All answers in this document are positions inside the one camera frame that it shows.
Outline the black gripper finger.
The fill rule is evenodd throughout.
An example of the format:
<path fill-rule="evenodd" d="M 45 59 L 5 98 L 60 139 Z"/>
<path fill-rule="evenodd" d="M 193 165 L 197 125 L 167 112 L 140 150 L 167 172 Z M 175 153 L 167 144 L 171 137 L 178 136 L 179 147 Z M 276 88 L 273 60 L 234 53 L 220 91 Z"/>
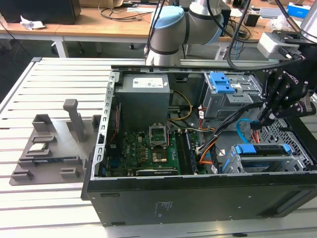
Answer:
<path fill-rule="evenodd" d="M 303 97 L 290 105 L 279 105 L 276 108 L 270 108 L 268 115 L 264 117 L 264 125 L 271 125 L 277 119 L 312 116 L 316 112 L 317 109 L 311 98 Z"/>
<path fill-rule="evenodd" d="M 289 90 L 290 84 L 284 70 L 277 69 L 267 75 L 263 88 L 265 101 L 261 113 L 258 115 L 259 124 L 272 124 L 280 114 L 279 110 Z"/>

